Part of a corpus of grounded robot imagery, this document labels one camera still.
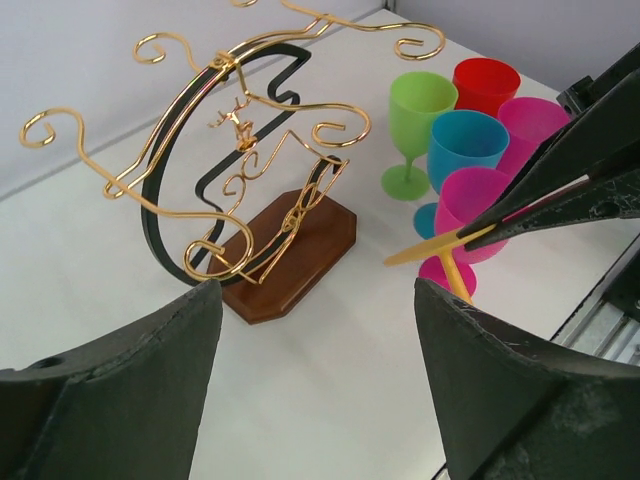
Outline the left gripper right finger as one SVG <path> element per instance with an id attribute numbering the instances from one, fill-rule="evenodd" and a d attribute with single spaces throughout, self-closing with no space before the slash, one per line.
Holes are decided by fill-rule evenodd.
<path id="1" fill-rule="evenodd" d="M 414 310 L 453 479 L 635 479 L 639 370 L 513 326 L 432 281 Z"/>

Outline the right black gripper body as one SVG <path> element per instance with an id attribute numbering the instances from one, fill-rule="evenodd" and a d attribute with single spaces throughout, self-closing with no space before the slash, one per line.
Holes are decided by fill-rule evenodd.
<path id="1" fill-rule="evenodd" d="M 597 78 L 587 75 L 562 91 L 557 96 L 559 105 L 570 117 L 590 108 L 627 75 L 639 69 L 639 49 L 637 43 Z"/>

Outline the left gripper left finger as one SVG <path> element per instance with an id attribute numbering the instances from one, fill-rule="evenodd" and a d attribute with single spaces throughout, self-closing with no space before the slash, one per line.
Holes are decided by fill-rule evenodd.
<path id="1" fill-rule="evenodd" d="M 94 341 L 2 370 L 2 478 L 188 478 L 222 317 L 210 280 Z"/>

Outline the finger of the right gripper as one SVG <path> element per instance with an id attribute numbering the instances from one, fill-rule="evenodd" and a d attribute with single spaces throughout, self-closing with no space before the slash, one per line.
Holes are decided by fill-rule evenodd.
<path id="1" fill-rule="evenodd" d="M 499 199 L 460 230 L 464 237 L 586 182 L 639 173 L 639 72 L 545 140 Z"/>
<path id="2" fill-rule="evenodd" d="M 639 173 L 626 172 L 571 187 L 565 193 L 554 194 L 500 222 L 495 221 L 496 226 L 491 231 L 470 241 L 464 248 L 477 250 L 534 231 L 638 217 Z"/>

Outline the orange plastic wine glass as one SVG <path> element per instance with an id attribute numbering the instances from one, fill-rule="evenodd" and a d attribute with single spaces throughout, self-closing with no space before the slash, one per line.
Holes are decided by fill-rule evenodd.
<path id="1" fill-rule="evenodd" d="M 490 225 L 461 238 L 458 237 L 460 229 L 452 230 L 391 255 L 383 261 L 383 264 L 390 267 L 436 256 L 440 259 L 452 292 L 468 304 L 472 304 L 471 295 L 456 266 L 453 250 L 488 234 L 496 227 L 496 224 Z"/>

